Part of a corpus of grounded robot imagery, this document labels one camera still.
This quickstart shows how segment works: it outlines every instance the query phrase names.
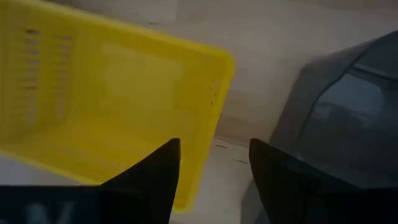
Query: yellow plastic basket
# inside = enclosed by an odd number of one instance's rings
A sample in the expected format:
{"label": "yellow plastic basket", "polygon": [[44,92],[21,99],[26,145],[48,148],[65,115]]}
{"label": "yellow plastic basket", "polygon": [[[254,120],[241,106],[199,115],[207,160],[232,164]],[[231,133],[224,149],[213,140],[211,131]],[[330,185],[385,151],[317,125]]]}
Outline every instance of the yellow plastic basket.
{"label": "yellow plastic basket", "polygon": [[0,148],[100,184],[181,138],[193,204],[233,61],[220,49],[50,2],[0,0]]}

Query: floor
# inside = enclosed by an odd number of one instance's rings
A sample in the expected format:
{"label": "floor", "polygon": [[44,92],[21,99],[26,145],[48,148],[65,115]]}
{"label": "floor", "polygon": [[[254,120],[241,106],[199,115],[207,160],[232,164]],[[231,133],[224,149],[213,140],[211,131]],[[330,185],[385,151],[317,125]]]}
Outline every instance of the floor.
{"label": "floor", "polygon": [[[309,60],[398,29],[395,0],[53,0],[235,57],[217,138],[195,208],[172,223],[240,223],[251,180],[248,139],[269,139],[299,69]],[[78,184],[0,157],[0,184]]]}

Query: basket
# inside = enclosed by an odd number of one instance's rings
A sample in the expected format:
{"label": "basket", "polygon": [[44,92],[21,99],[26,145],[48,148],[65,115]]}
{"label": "basket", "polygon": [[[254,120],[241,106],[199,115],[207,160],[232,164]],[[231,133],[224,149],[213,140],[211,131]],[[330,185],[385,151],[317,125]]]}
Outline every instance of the basket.
{"label": "basket", "polygon": [[181,139],[193,204],[233,76],[228,53],[87,12],[0,0],[2,153],[100,184]]}

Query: black pointed object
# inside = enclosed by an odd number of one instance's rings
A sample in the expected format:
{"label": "black pointed object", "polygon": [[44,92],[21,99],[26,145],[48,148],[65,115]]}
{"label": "black pointed object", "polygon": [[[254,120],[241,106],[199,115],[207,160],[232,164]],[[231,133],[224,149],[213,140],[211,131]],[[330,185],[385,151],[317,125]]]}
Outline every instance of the black pointed object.
{"label": "black pointed object", "polygon": [[0,223],[169,223],[179,167],[171,139],[100,186],[0,186]]}
{"label": "black pointed object", "polygon": [[258,139],[249,157],[270,224],[398,223],[398,188],[359,189]]}

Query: plastic bin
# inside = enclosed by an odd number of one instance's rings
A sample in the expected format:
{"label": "plastic bin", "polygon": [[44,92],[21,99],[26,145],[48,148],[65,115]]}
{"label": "plastic bin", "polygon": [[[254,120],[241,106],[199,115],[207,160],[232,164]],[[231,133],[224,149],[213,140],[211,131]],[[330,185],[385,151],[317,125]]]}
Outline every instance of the plastic bin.
{"label": "plastic bin", "polygon": [[50,2],[0,0],[0,148],[100,184],[171,138],[192,205],[233,76],[228,53]]}

